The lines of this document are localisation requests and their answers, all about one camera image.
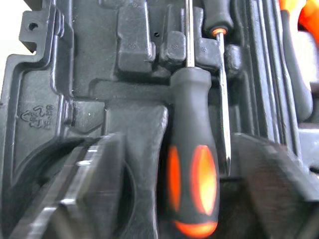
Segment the tool holder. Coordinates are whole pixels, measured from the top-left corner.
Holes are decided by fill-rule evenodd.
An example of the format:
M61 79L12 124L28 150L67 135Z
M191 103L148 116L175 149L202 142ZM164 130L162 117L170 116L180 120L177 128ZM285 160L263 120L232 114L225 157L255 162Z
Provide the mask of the tool holder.
M58 171L75 147L117 131L127 136L126 159L132 159L132 173L140 180L137 185L141 188L133 191L151 203L146 206L140 201L135 227L127 230L125 222L114 237L180 236L165 215L163 187L174 112L169 78L185 60L184 1L26 2L33 11L23 14L19 39L35 54L8 57L0 102L0 217L4 238L9 238L53 177L53 169ZM277 0L232 0L231 15L234 30L225 38L231 132L284 144L310 167L318 160L313 156L319 154L318 127L297 124ZM218 45L201 30L203 22L202 2L195 0L195 64L212 76L210 124L218 158L223 159ZM311 122L318 121L316 109ZM240 191L241 175L235 157L230 176L225 175L224 162L219 164L223 217ZM242 209L252 212L251 216L247 220L242 216L221 219L213 237L222 238L223 232L240 220L247 225L255 221L247 202L242 200ZM132 217L125 218L133 223ZM150 222L154 224L146 229ZM247 231L256 235L262 231L259 229L255 226ZM249 238L244 233L236 235Z

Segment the second screwdriver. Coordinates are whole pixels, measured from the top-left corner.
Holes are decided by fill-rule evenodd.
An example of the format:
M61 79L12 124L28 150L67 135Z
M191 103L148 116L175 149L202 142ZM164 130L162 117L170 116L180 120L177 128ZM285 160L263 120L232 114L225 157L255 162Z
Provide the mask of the second screwdriver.
M204 0L205 24L204 29L208 36L216 37L219 46L221 67L219 70L220 98L221 98L221 123L223 143L227 163L227 171L230 174L231 142L230 123L227 93L227 78L224 63L224 35L233 28L230 16L230 0Z

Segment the screwdriver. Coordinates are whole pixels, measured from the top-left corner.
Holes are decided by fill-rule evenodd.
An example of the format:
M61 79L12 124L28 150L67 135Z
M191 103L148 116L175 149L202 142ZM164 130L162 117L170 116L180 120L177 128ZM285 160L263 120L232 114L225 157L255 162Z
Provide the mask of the screwdriver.
M230 124L227 95L227 78L224 63L224 35L233 28L233 21L230 16L230 0L204 0L205 6L205 24L204 29L208 36L216 37L219 46L219 56L221 68L219 69L219 85L221 98L221 122L222 137L227 163L227 171L230 174L231 165L231 142L230 142Z
M293 45L293 38L298 39L298 18L305 4L306 0L280 0L285 62L291 78L298 122L305 121L313 112L310 83L301 74Z
M299 23L315 38L319 46L319 0L307 0L299 16Z
M186 67L170 84L175 100L168 151L168 204L175 226L192 238L205 238L216 227L219 171L208 113L211 76L195 67L192 0L185 0Z

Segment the orange tool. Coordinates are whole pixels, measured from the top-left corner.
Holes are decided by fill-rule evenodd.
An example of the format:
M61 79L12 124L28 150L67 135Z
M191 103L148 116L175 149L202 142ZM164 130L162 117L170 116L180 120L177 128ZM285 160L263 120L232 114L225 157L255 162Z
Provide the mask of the orange tool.
M299 16L299 23L316 39L319 45L319 0L307 0Z

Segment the flathead screwdriver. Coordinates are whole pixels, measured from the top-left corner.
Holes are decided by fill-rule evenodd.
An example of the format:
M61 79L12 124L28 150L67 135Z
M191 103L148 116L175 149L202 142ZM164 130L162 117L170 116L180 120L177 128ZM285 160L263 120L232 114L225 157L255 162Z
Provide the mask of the flathead screwdriver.
M231 142L229 107L227 93L227 78L224 63L224 35L233 27L230 16L230 0L205 0L205 24L204 29L210 37L216 37L219 46L221 67L219 70L219 84L221 97L221 122L223 132L223 144L226 156L227 171L230 174L231 165Z
M170 85L175 99L168 152L168 203L175 226L192 238L211 235L219 212L219 170L208 113L211 76L195 67L193 5L185 0L186 67Z

